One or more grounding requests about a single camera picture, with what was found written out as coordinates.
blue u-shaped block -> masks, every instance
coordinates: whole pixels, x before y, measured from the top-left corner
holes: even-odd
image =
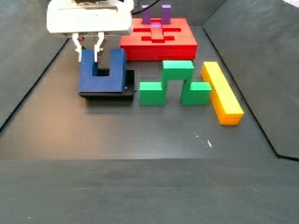
[[[79,70],[79,94],[125,93],[127,79],[127,55],[125,49],[110,52],[110,74],[101,76],[94,50],[82,52]]]

toy block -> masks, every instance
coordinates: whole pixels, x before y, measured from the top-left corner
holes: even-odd
[[[150,25],[151,24],[151,19],[153,19],[153,9],[147,9],[143,12],[143,25]]]
[[[206,105],[212,99],[212,85],[209,82],[193,82],[191,88],[182,89],[182,105]]]
[[[141,105],[154,106],[166,104],[166,90],[162,82],[141,82]]]
[[[171,23],[171,17],[173,17],[173,6],[170,4],[163,4],[163,15],[162,15],[163,25],[169,25]]]
[[[183,81],[183,87],[190,89],[193,84],[194,65],[190,60],[163,61],[163,86],[167,88],[170,80]]]
[[[110,52],[110,71],[103,76],[99,73],[99,64],[95,63],[94,50],[82,52],[79,70],[79,94],[126,91],[127,56],[125,49],[113,49]]]
[[[212,101],[222,125],[238,125],[245,115],[218,62],[204,62],[202,78],[212,85]]]
[[[87,99],[101,99],[101,100],[125,100],[133,101],[135,99],[137,93],[137,79],[135,70],[126,70],[126,92],[82,92],[79,96]]]
[[[151,24],[143,24],[142,18],[134,18],[134,32],[121,39],[127,60],[194,60],[198,43],[186,18],[173,18],[171,24],[163,24],[161,18],[153,18]],[[162,25],[163,41],[153,40],[153,26]]]

yellow block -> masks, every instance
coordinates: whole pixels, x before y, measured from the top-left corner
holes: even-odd
[[[204,62],[202,78],[212,85],[212,102],[222,125],[238,125],[245,115],[218,62]]]

